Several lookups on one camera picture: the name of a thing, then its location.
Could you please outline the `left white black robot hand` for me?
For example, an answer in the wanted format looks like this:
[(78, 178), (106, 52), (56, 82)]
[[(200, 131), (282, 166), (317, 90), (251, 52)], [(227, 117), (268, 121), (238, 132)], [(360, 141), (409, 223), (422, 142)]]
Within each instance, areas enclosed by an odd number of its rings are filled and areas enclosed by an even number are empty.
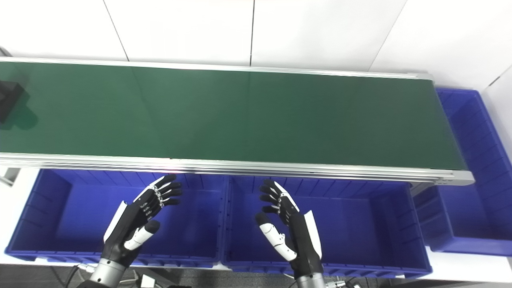
[(160, 224), (154, 217), (165, 207), (178, 205), (181, 183), (175, 174), (166, 174), (149, 184), (131, 204), (121, 202), (104, 235), (101, 258), (128, 268), (136, 259), (145, 240), (133, 238), (148, 233), (154, 235)]

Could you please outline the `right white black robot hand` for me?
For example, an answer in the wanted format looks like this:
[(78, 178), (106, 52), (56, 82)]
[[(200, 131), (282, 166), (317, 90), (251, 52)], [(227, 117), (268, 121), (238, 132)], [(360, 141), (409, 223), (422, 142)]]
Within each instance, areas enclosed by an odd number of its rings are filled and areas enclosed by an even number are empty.
[[(301, 212), (291, 194), (272, 179), (264, 179), (260, 191), (260, 200), (270, 205), (256, 213), (256, 222), (270, 245), (290, 264), (294, 278), (322, 275), (322, 248), (313, 212)], [(277, 230), (269, 214), (278, 215), (289, 237)]]

